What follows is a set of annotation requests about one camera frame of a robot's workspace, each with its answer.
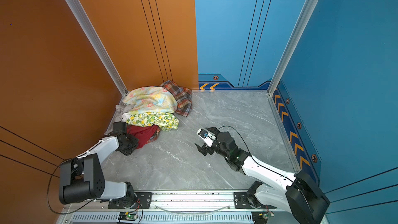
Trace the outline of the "dark red cloth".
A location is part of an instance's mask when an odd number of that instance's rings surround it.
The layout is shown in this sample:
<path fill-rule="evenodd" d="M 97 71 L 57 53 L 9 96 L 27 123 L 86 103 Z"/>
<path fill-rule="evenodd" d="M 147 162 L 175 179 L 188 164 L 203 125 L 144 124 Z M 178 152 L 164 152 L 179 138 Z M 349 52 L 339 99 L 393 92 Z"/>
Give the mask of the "dark red cloth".
<path fill-rule="evenodd" d="M 159 137 L 161 129 L 157 125 L 151 125 L 148 127 L 139 127 L 135 125 L 129 125 L 127 127 L 127 133 L 133 135 L 138 139 L 137 149 L 142 148 L 144 145 L 156 141 Z"/>

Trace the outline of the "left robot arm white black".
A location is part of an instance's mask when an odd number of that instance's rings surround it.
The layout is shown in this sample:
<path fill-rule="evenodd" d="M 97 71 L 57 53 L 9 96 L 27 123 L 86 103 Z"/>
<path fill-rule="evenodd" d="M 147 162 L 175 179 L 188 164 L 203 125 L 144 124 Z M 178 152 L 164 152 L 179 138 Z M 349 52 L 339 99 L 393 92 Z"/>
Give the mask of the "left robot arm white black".
<path fill-rule="evenodd" d="M 133 208 L 138 197 L 130 182 L 107 181 L 102 170 L 112 153 L 129 156 L 138 147 L 138 139 L 127 132 L 127 123 L 113 123 L 113 130 L 94 146 L 60 164 L 59 200 L 62 204 L 85 200 L 108 201 L 109 208 Z"/>

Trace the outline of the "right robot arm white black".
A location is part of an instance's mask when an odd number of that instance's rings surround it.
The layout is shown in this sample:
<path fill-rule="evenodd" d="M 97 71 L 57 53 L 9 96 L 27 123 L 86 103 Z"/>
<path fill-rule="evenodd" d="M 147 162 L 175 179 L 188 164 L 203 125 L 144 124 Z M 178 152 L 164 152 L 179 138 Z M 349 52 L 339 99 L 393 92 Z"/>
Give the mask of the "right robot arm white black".
<path fill-rule="evenodd" d="M 228 131 L 211 127 L 199 129 L 197 135 L 204 142 L 196 145 L 202 155 L 217 153 L 233 171 L 255 179 L 244 195 L 235 197 L 238 208 L 264 209 L 256 216 L 263 223 L 272 214 L 271 207 L 292 214 L 301 224 L 322 222 L 330 201 L 308 173 L 286 172 L 262 162 L 248 149 L 239 148 Z"/>

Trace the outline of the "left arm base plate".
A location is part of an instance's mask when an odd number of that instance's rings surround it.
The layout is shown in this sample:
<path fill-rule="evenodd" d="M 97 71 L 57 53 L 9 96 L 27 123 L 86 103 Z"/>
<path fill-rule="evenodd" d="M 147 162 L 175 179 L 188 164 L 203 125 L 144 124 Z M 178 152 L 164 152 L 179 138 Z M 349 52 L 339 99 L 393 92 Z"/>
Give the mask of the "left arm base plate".
<path fill-rule="evenodd" d="M 128 201 L 127 198 L 109 201 L 108 209 L 128 209 L 135 210 L 137 208 L 149 209 L 152 200 L 152 192 L 135 193 L 135 200 Z"/>

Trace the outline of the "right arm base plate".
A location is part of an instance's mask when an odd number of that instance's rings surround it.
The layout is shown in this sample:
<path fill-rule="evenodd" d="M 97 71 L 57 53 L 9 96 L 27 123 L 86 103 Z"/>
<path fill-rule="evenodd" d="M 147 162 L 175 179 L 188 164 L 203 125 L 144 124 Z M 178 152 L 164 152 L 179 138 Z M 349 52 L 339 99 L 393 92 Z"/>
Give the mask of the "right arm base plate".
<path fill-rule="evenodd" d="M 275 206 L 272 205 L 264 205 L 261 204 L 260 201 L 255 197 L 254 194 L 250 194 L 248 192 L 234 192 L 234 204 L 236 209 L 244 209 L 244 208 L 264 208 L 264 209 L 276 209 Z"/>

